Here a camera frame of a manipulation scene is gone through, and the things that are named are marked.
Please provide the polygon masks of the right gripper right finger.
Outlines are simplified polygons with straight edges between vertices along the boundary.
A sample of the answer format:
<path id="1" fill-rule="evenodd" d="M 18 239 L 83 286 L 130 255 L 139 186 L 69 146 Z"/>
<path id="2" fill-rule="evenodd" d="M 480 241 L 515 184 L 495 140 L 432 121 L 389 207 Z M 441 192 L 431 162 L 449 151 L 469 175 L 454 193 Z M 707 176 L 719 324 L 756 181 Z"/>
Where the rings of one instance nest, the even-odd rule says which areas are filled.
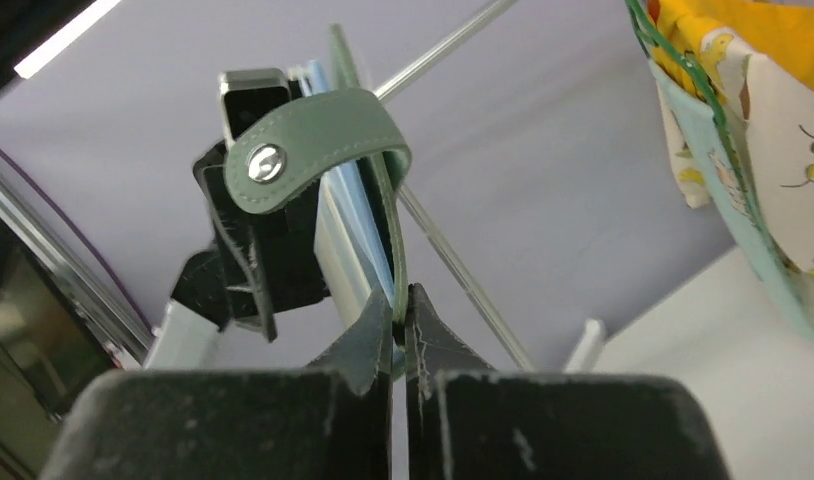
<path id="1" fill-rule="evenodd" d="M 707 417 L 678 381 L 494 369 L 409 288 L 413 479 L 726 479 Z"/>

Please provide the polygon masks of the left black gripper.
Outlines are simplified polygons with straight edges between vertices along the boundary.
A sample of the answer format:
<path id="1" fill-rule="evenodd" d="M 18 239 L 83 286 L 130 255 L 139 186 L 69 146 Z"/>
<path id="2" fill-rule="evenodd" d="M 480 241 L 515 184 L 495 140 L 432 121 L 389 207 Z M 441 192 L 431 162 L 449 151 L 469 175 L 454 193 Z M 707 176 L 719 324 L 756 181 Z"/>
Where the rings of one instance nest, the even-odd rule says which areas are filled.
<path id="1" fill-rule="evenodd" d="M 230 319 L 273 342 L 277 314 L 329 296 L 313 252 L 320 183 L 275 212 L 249 214 L 225 184 L 226 152 L 220 141 L 193 164 L 215 232 L 219 285 Z"/>

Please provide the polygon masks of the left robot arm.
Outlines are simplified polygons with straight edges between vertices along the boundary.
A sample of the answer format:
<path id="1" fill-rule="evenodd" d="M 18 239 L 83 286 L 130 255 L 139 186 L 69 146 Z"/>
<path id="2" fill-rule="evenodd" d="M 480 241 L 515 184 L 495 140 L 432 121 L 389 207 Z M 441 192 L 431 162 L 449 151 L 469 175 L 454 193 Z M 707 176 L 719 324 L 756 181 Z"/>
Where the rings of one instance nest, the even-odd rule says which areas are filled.
<path id="1" fill-rule="evenodd" d="M 237 325 L 273 342 L 278 315 L 330 295 L 314 254 L 320 184 L 313 182 L 272 213 L 249 214 L 225 184 L 226 154 L 225 144 L 218 142 L 192 166 L 213 239 L 184 263 L 163 323 L 206 336 Z"/>

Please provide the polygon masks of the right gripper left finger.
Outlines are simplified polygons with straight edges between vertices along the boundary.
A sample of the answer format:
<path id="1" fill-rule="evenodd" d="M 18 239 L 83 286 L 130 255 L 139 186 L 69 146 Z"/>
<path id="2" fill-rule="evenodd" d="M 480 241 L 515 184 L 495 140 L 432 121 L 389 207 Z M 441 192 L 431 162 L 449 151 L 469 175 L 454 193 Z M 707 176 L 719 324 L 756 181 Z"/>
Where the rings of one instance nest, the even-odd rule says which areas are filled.
<path id="1" fill-rule="evenodd" d="M 387 479 L 392 308 L 373 291 L 309 364 L 115 371 L 66 418 L 45 479 Z"/>

